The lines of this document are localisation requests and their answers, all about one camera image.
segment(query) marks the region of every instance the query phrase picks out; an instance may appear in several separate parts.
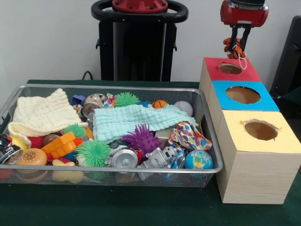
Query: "wooden box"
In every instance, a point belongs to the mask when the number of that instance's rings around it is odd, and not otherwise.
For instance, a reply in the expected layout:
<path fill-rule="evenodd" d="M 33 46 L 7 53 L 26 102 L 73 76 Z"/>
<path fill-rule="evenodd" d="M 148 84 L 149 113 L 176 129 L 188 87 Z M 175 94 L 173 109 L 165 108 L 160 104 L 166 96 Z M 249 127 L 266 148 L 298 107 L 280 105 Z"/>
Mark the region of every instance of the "wooden box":
<path fill-rule="evenodd" d="M 260 81 L 212 81 L 207 103 L 215 131 L 222 110 L 279 111 Z"/>
<path fill-rule="evenodd" d="M 204 92 L 207 101 L 212 81 L 261 81 L 249 59 L 246 60 L 248 66 L 242 70 L 238 60 L 204 58 L 199 89 Z"/>
<path fill-rule="evenodd" d="M 223 203 L 284 202 L 301 164 L 301 144 L 280 112 L 223 110 L 217 138 Z"/>

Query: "orange plush toy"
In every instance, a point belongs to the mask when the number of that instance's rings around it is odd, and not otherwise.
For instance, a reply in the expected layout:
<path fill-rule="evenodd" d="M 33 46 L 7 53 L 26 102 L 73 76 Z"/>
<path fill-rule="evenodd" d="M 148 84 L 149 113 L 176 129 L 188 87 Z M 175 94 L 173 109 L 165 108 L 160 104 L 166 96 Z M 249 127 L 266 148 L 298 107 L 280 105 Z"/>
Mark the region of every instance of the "orange plush toy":
<path fill-rule="evenodd" d="M 229 47 L 230 47 L 230 42 L 231 42 L 231 38 L 227 38 L 223 41 L 223 44 L 226 45 L 224 48 L 224 51 L 227 53 L 229 52 Z M 239 59 L 239 58 L 245 58 L 246 54 L 245 52 L 243 52 L 241 46 L 240 46 L 240 39 L 237 39 L 237 43 L 234 46 L 234 51 L 233 53 L 229 52 L 227 53 L 228 58 L 230 59 Z"/>

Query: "washcloth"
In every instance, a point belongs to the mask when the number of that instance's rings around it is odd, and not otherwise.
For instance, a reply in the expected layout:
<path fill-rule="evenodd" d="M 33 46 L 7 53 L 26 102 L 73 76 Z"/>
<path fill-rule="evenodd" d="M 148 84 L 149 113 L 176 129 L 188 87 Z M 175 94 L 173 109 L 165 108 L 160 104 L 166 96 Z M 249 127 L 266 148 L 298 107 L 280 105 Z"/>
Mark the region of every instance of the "washcloth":
<path fill-rule="evenodd" d="M 66 93 L 57 89 L 48 97 L 19 97 L 8 131 L 30 147 L 31 142 L 27 137 L 48 135 L 75 123 L 87 126 L 69 104 Z"/>
<path fill-rule="evenodd" d="M 182 121 L 197 125 L 194 118 L 173 105 L 164 108 L 145 108 L 129 105 L 110 109 L 95 109 L 94 138 L 110 143 L 127 132 L 134 132 L 136 125 L 149 124 L 150 131 L 168 128 Z"/>

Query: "green spiky ball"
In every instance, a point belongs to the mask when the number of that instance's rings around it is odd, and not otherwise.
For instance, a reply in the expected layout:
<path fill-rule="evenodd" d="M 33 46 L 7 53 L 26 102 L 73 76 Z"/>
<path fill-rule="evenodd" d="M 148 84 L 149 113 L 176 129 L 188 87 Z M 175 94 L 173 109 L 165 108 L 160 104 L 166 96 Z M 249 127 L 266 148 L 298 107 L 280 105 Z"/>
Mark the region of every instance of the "green spiky ball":
<path fill-rule="evenodd" d="M 69 132 L 73 132 L 76 138 L 84 138 L 86 135 L 85 128 L 79 126 L 78 124 L 69 125 L 64 130 L 62 130 L 62 133 L 64 134 Z"/>
<path fill-rule="evenodd" d="M 106 167 L 104 163 L 109 157 L 110 147 L 103 141 L 89 140 L 82 143 L 75 150 L 79 155 L 85 159 L 85 165 L 90 167 Z"/>
<path fill-rule="evenodd" d="M 140 102 L 139 98 L 130 92 L 119 93 L 116 95 L 116 107 L 135 105 L 138 102 Z"/>

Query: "wire mesh basket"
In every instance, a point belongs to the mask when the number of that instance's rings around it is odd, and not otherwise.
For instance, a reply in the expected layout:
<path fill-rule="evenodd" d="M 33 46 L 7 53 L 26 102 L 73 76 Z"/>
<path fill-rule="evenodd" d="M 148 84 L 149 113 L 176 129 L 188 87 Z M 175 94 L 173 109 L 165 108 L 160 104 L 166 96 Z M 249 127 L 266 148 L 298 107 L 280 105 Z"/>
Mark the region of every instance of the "wire mesh basket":
<path fill-rule="evenodd" d="M 0 110 L 0 132 L 8 134 L 7 125 L 13 119 L 19 97 L 47 97 L 62 88 L 71 102 L 73 95 L 88 96 L 93 93 L 118 94 L 124 91 L 137 95 L 141 101 L 164 99 L 169 104 L 187 101 L 193 107 L 193 117 L 198 128 L 212 141 L 207 151 L 212 157 L 213 169 L 141 169 L 78 166 L 28 166 L 0 164 L 0 183 L 43 185 L 103 185 L 103 186 L 169 186 L 205 187 L 214 173 L 223 168 L 222 156 L 213 129 L 212 120 L 203 93 L 197 89 L 104 87 L 73 85 L 35 85 L 18 87 Z M 141 180 L 139 174 L 147 175 Z"/>

